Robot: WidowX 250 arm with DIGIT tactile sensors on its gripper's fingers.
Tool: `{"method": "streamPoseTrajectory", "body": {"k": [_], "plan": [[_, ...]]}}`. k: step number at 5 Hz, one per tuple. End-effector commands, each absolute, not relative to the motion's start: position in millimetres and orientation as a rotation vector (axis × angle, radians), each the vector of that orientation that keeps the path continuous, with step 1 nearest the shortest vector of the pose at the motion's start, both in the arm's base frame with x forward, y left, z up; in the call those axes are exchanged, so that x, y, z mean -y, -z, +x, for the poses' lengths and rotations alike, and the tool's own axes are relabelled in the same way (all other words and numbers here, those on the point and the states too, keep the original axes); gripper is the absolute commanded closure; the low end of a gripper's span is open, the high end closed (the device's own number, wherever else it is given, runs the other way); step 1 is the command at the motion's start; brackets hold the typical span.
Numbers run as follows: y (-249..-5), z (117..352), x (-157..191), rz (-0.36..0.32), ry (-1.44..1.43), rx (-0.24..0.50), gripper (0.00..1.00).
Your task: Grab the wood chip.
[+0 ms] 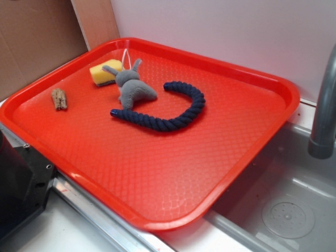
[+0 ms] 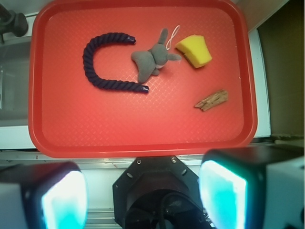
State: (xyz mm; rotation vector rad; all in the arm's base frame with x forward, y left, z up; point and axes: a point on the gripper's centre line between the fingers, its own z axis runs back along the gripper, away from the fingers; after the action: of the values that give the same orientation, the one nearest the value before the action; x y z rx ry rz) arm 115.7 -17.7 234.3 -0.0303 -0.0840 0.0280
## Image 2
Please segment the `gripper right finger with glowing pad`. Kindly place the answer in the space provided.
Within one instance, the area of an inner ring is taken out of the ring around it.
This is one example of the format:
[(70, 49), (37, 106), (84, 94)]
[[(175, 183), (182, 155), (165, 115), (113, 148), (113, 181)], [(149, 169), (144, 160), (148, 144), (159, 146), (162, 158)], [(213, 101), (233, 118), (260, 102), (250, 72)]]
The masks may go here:
[(302, 147), (209, 150), (199, 170), (203, 207), (217, 229), (302, 229), (304, 169)]

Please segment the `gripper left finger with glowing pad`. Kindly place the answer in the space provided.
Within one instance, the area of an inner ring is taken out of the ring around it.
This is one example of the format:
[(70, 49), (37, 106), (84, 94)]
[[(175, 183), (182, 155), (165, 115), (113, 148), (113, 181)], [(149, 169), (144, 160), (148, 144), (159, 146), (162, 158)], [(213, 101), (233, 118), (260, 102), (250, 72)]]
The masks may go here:
[(74, 162), (0, 169), (2, 229), (82, 229), (88, 201), (85, 175)]

